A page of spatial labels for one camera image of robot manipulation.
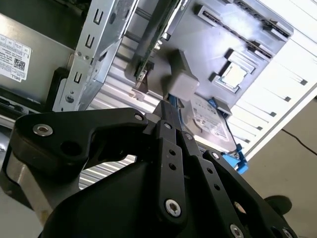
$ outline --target metal frame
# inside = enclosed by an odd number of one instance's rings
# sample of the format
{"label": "metal frame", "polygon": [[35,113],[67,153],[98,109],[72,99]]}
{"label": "metal frame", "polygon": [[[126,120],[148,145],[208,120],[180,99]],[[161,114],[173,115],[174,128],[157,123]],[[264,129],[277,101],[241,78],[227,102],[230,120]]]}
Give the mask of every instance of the metal frame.
{"label": "metal frame", "polygon": [[[109,47],[121,39],[136,10],[137,3],[138,0],[92,1],[78,41],[75,58],[66,85],[61,97],[56,98],[55,111],[77,111],[79,109],[80,99],[85,87],[90,80],[93,80],[91,78],[93,72],[98,70],[96,69],[96,63],[107,53]],[[121,15],[116,12],[117,7],[124,8],[120,12]],[[126,16],[125,19],[116,19],[120,18],[123,14]],[[115,24],[115,21],[122,21],[124,24],[117,26],[117,34],[115,34],[115,38],[112,38],[112,41],[106,41],[107,34],[109,33],[107,27]],[[113,58],[114,55],[115,53],[106,57]],[[109,60],[109,64],[103,65],[103,67],[110,68],[111,63],[112,61]]]}

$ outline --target mounting hole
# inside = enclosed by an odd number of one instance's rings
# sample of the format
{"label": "mounting hole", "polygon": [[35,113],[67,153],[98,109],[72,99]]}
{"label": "mounting hole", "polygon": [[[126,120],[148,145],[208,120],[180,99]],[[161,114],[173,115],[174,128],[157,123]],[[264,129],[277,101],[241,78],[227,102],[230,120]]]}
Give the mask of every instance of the mounting hole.
{"label": "mounting hole", "polygon": [[172,129],[172,126],[170,124],[168,124],[167,122],[164,123],[165,127],[168,129]]}
{"label": "mounting hole", "polygon": [[175,156],[175,155],[176,155],[175,151],[173,151],[173,150],[169,150],[169,153],[170,153],[172,156]]}
{"label": "mounting hole", "polygon": [[114,20],[116,19],[116,17],[117,17],[117,14],[115,14],[115,12],[113,12],[113,13],[111,14],[111,16],[110,16],[110,19],[109,19],[110,25],[113,24],[113,22],[114,22]]}
{"label": "mounting hole", "polygon": [[71,96],[71,95],[66,95],[65,96],[65,100],[66,100],[66,102],[68,102],[68,103],[73,103],[75,100],[74,100],[74,97],[73,96]]}
{"label": "mounting hole", "polygon": [[127,10],[127,13],[126,13],[126,15],[124,17],[125,19],[127,19],[127,17],[129,16],[129,13],[130,13],[130,9]]}
{"label": "mounting hole", "polygon": [[271,227],[271,231],[273,232],[276,238],[283,238],[282,233],[276,227]]}
{"label": "mounting hole", "polygon": [[216,190],[220,191],[220,187],[217,184],[213,185],[215,187]]}
{"label": "mounting hole", "polygon": [[137,120],[143,120],[143,116],[141,116],[140,114],[135,114],[134,117],[135,117]]}
{"label": "mounting hole", "polygon": [[169,164],[168,166],[171,170],[176,170],[176,166],[174,164]]}
{"label": "mounting hole", "polygon": [[77,156],[81,154],[81,147],[73,141],[65,141],[60,145],[60,149],[65,155]]}

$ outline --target black cable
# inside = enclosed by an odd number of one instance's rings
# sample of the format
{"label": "black cable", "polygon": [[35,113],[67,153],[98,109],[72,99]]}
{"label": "black cable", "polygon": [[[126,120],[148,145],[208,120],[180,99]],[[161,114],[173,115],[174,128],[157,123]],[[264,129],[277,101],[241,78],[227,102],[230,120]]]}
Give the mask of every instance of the black cable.
{"label": "black cable", "polygon": [[305,147],[307,150],[309,150],[310,152],[312,152],[314,155],[317,156],[317,153],[314,150],[312,150],[311,148],[309,148],[307,145],[305,145],[298,137],[294,136],[292,133],[290,133],[290,132],[288,132],[288,131],[286,131],[284,129],[282,129],[282,131],[284,131],[286,134],[288,134],[288,135],[292,136],[293,138],[295,138],[298,141],[298,143],[300,143],[303,147]]}

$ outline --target hard drive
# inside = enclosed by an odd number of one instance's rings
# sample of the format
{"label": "hard drive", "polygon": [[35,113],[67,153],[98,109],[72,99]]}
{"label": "hard drive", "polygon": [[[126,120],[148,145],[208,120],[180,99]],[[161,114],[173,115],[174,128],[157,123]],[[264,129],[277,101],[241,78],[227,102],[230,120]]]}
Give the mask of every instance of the hard drive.
{"label": "hard drive", "polygon": [[198,142],[220,152],[236,150],[233,136],[220,111],[197,95],[189,102],[181,101],[181,104],[184,106],[180,110],[183,126]]}

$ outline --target white sticker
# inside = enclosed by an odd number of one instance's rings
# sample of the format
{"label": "white sticker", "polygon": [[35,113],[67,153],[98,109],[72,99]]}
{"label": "white sticker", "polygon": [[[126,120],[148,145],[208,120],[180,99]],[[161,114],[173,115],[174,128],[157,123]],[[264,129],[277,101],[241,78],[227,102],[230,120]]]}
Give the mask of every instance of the white sticker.
{"label": "white sticker", "polygon": [[195,97],[192,101],[195,123],[204,131],[229,141],[226,127],[217,112],[206,100]]}
{"label": "white sticker", "polygon": [[31,48],[0,35],[0,74],[21,82],[26,80]]}

